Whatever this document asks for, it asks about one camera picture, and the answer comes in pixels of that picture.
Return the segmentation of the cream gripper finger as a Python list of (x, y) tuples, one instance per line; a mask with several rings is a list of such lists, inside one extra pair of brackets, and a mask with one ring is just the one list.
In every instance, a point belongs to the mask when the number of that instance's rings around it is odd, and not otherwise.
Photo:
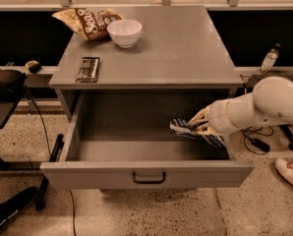
[(200, 136), (221, 137), (221, 134), (215, 131), (209, 124), (201, 124), (191, 128), (191, 132)]
[(198, 126), (203, 122), (207, 122), (208, 108), (201, 109), (189, 122), (189, 126)]

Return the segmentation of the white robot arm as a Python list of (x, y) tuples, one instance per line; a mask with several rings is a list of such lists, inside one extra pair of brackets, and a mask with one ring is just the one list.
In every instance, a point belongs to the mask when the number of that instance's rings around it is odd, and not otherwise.
[(293, 82), (282, 77), (264, 78), (252, 92), (217, 100), (189, 121), (195, 134), (215, 136), (285, 124), (293, 125)]

